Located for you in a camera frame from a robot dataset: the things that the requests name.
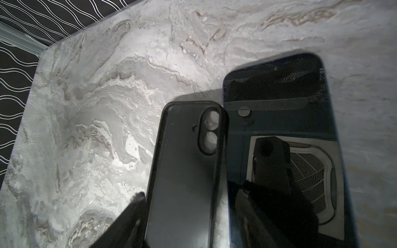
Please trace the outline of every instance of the marble countertop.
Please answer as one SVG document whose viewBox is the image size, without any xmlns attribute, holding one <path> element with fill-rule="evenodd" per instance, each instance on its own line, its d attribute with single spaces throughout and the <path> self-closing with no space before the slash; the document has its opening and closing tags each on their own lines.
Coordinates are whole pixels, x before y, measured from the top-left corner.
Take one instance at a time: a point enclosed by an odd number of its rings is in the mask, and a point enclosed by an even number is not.
<svg viewBox="0 0 397 248">
<path fill-rule="evenodd" d="M 303 49 L 325 64 L 361 245 L 394 247 L 396 11 L 392 0 L 146 0 L 51 46 L 0 191 L 1 246 L 89 246 L 146 190 L 167 102 L 221 102 L 233 68 Z M 224 180 L 215 247 L 229 244 Z"/>
</svg>

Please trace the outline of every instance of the wavy white lines pattern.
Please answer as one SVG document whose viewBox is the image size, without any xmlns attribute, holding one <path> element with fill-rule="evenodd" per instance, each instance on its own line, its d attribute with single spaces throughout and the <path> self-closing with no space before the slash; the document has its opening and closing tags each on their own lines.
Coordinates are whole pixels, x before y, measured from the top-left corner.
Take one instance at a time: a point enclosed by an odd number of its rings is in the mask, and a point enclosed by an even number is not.
<svg viewBox="0 0 397 248">
<path fill-rule="evenodd" d="M 0 186 L 7 172 L 38 60 L 36 56 L 0 41 Z"/>
<path fill-rule="evenodd" d="M 18 72 L 22 75 L 24 75 L 29 81 L 33 82 L 33 78 L 24 70 L 19 69 L 19 68 L 6 68 L 6 69 L 1 69 L 0 68 L 0 73 L 10 73 L 10 72 Z"/>
<path fill-rule="evenodd" d="M 8 54 L 13 59 L 13 61 L 15 61 L 17 64 L 19 64 L 21 66 L 37 66 L 37 64 L 38 64 L 38 62 L 31 62 L 31 63 L 23 62 L 23 61 L 19 60 L 17 57 L 15 57 L 14 54 L 10 50 L 8 50 L 4 47 L 0 47 L 0 52 L 4 52 L 4 53 Z"/>
<path fill-rule="evenodd" d="M 23 87 L 23 88 L 15 88 L 15 87 L 13 87 L 13 86 L 7 84 L 7 82 L 4 81 L 4 79 L 2 79 L 1 77 L 0 77 L 0 84 L 2 84 L 2 85 L 3 85 L 4 87 L 6 87 L 8 90 L 13 91 L 13 92 L 24 92 L 24 91 L 29 91 L 30 88 L 31 88 L 30 86 L 26 86 L 26 87 Z"/>
<path fill-rule="evenodd" d="M 19 99 L 16 96 L 13 96 L 13 95 L 2 95 L 2 96 L 0 96 L 0 101 L 1 100 L 13 100 L 13 101 L 17 102 L 21 107 L 23 107 L 23 108 L 26 107 L 26 104 L 21 99 Z"/>
<path fill-rule="evenodd" d="M 0 0 L 0 21 L 51 45 L 135 0 Z"/>
<path fill-rule="evenodd" d="M 13 144 L 15 144 L 15 140 L 10 140 L 7 143 L 1 144 L 0 149 L 6 148 L 7 146 L 11 146 Z"/>
</svg>

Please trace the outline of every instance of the dark object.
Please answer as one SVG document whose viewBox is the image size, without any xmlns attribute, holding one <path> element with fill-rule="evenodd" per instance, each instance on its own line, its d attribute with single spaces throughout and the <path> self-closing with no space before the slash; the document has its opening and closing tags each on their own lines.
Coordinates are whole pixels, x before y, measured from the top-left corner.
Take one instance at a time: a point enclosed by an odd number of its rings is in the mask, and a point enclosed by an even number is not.
<svg viewBox="0 0 397 248">
<path fill-rule="evenodd" d="M 232 247 L 247 247 L 241 228 L 250 221 L 258 233 L 271 234 L 270 221 L 297 247 L 358 246 L 327 86 L 324 65 L 311 53 L 280 55 L 226 75 Z M 242 211 L 253 219 L 244 220 Z M 251 239 L 259 247 L 281 244 L 274 235 L 273 243 L 261 240 Z"/>
<path fill-rule="evenodd" d="M 135 195 L 132 202 L 91 248 L 141 248 L 144 246 L 148 216 L 145 194 Z"/>
<path fill-rule="evenodd" d="M 292 172 L 287 142 L 277 137 L 257 139 L 253 160 L 255 180 L 252 182 L 291 195 L 288 176 L 291 177 Z"/>
<path fill-rule="evenodd" d="M 255 183 L 236 197 L 244 247 L 317 247 L 318 218 L 295 183 L 289 144 L 259 138 L 254 148 Z"/>
<path fill-rule="evenodd" d="M 203 147 L 210 132 L 204 124 L 208 111 L 219 114 L 219 126 L 211 130 L 218 139 L 213 151 Z M 215 102 L 165 106 L 147 195 L 145 239 L 151 248 L 210 247 L 226 122 Z"/>
</svg>

